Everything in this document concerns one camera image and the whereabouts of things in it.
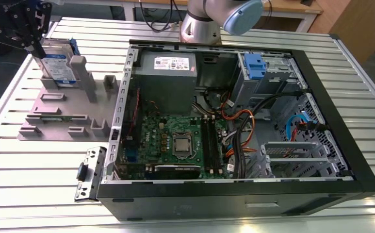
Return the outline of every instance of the label sticker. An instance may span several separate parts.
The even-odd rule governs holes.
[[[187,57],[156,57],[155,69],[190,70]]]
[[[235,103],[234,103],[231,100],[227,100],[226,103],[227,103],[228,106],[234,107],[234,104],[235,104]]]
[[[43,65],[57,86],[71,87],[76,83],[72,69],[67,66],[67,56],[48,54],[43,59]]]
[[[234,172],[234,171],[235,171],[235,165],[228,164],[228,165],[227,165],[227,169],[226,169],[226,170],[228,170],[228,171]]]

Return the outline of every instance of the red wire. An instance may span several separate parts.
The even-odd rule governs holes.
[[[136,118],[139,103],[140,103],[140,88],[137,88],[137,90],[136,90],[136,105],[135,105],[135,110],[133,110],[131,127],[129,127],[129,130],[128,130],[128,135],[132,133],[133,121],[135,121],[135,118]]]

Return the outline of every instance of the metal bracket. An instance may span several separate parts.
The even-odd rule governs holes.
[[[99,183],[101,181],[103,164],[107,149],[95,147],[87,150],[85,159],[77,169],[77,187],[75,202],[95,202]]]

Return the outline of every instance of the aluminum table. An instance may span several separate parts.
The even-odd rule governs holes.
[[[77,40],[96,79],[121,74],[129,39],[177,41],[177,28],[159,34],[143,22],[64,17],[47,37]],[[222,32],[223,43],[304,50],[375,173],[375,85],[342,42],[326,34],[252,30]],[[375,232],[375,196],[304,217],[119,223],[99,203],[73,203],[76,170],[85,151],[105,143],[25,142],[17,130],[41,88],[27,57],[0,99],[0,231],[32,232]]]

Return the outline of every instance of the orange wire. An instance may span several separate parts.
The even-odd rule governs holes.
[[[223,104],[222,104],[222,106],[220,106],[220,109],[222,109],[220,112],[222,112],[223,118],[224,118],[226,120],[235,120],[235,119],[238,119],[238,118],[242,116],[243,113],[248,113],[248,114],[250,114],[250,117],[251,117],[251,119],[252,119],[252,129],[251,129],[251,133],[250,133],[250,135],[247,136],[246,141],[242,143],[242,147],[246,147],[246,145],[247,145],[247,144],[250,143],[250,141],[251,141],[252,134],[254,134],[254,129],[255,129],[255,117],[254,117],[252,111],[248,110],[248,109],[242,109],[242,110],[238,111],[232,116],[226,115],[226,113],[224,113],[224,106],[226,106],[226,103],[227,103],[230,97],[231,97],[231,94],[228,94],[227,99],[226,99],[226,101],[223,102]],[[256,150],[255,150],[255,149],[251,149],[251,148],[244,148],[243,151],[246,151],[246,152],[251,152],[251,151],[255,152]],[[226,153],[226,156],[228,157],[228,156],[231,156],[232,154],[234,154],[234,149],[231,149],[231,150]]]

